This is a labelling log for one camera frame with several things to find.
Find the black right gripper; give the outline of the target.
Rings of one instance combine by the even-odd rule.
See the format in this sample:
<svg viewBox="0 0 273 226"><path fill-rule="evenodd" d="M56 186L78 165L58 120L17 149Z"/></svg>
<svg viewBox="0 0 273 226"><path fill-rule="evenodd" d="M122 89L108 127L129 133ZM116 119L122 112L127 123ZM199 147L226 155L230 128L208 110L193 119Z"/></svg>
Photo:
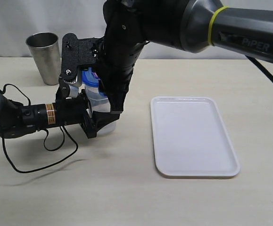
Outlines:
<svg viewBox="0 0 273 226"><path fill-rule="evenodd" d="M135 63L146 39L135 10L119 0L107 0L103 5L106 30L97 57L99 89L110 102L110 112L121 114Z"/></svg>

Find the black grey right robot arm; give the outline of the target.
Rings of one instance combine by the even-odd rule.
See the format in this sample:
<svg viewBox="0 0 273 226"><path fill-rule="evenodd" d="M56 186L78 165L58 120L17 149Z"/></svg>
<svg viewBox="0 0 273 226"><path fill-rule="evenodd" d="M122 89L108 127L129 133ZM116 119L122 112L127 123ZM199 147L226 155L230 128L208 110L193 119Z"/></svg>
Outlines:
<svg viewBox="0 0 273 226"><path fill-rule="evenodd" d="M99 88L122 113L134 65L150 42L199 53L210 46L273 63L273 11L219 0L107 0L98 51Z"/></svg>

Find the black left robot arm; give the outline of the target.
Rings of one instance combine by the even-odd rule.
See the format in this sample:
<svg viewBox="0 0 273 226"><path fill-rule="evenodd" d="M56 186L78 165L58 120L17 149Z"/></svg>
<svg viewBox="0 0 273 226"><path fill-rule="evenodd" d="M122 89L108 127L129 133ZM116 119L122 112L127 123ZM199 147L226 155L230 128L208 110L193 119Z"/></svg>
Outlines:
<svg viewBox="0 0 273 226"><path fill-rule="evenodd" d="M26 105L7 99L0 90L0 137L13 139L36 131L79 124L87 138L117 121L119 114L93 111L85 91L77 98L58 100L51 104Z"/></svg>

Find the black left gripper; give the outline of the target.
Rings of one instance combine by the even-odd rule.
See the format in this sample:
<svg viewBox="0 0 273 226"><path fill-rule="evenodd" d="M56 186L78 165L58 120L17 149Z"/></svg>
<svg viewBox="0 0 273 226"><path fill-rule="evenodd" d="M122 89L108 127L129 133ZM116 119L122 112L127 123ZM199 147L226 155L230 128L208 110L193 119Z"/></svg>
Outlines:
<svg viewBox="0 0 273 226"><path fill-rule="evenodd" d="M99 130L120 117L120 114L93 111L90 118L87 112L90 102L86 93L79 93L76 98L67 99L63 98L61 93L56 93L54 107L58 126L79 124L87 138L95 138Z"/></svg>

